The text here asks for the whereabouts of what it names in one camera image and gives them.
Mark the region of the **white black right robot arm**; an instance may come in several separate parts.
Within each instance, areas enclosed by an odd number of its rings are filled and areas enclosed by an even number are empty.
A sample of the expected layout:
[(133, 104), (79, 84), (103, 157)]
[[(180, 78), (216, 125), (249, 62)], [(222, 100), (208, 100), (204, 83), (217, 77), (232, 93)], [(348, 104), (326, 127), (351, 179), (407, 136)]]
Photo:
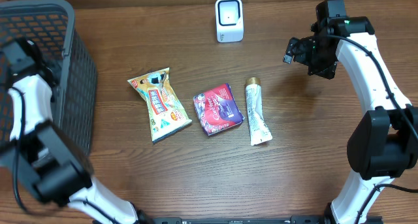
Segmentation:
[(349, 176), (317, 222), (381, 223), (368, 211), (386, 187), (417, 163), (417, 108), (394, 82), (367, 17), (348, 16), (344, 0), (324, 0), (315, 11), (312, 35), (290, 39), (283, 60), (326, 79), (334, 78), (342, 64), (363, 114), (347, 141)]

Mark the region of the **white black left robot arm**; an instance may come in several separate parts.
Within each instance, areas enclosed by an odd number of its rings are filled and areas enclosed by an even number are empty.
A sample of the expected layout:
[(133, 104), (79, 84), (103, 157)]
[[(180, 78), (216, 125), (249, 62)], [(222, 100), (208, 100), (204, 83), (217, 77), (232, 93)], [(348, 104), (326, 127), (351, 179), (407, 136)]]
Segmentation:
[(56, 203), (93, 218), (94, 223), (152, 223), (132, 202), (117, 197), (93, 174), (83, 151), (53, 123), (54, 74), (37, 45), (17, 38), (1, 46), (8, 61), (3, 87), (12, 98), (14, 123), (10, 140), (1, 148), (1, 163), (12, 173), (17, 205), (18, 186), (39, 202)]

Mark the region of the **white tube with gold cap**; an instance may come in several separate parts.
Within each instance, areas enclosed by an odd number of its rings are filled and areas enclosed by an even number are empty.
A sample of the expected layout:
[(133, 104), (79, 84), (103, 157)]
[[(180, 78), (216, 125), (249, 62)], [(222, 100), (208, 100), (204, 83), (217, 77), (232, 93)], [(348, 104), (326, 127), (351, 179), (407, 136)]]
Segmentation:
[(250, 77), (246, 80), (245, 94), (250, 144), (256, 146), (272, 140), (270, 129), (263, 117), (262, 89), (258, 77)]

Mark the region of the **red purple Carefree pad pack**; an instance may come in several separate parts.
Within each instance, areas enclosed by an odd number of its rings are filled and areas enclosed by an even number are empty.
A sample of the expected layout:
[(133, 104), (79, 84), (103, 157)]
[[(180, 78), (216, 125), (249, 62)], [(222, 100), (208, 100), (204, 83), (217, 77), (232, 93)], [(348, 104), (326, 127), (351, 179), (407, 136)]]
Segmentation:
[(245, 119), (228, 83), (194, 96), (193, 103), (202, 129), (208, 136), (240, 125)]

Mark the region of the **yellow snack bag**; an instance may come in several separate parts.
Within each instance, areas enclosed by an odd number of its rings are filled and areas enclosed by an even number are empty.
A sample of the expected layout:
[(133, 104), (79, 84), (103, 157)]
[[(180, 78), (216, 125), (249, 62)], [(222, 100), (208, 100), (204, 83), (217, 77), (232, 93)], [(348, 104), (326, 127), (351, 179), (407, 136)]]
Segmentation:
[(192, 123), (170, 84), (169, 74), (167, 67), (127, 81), (146, 102), (153, 143)]

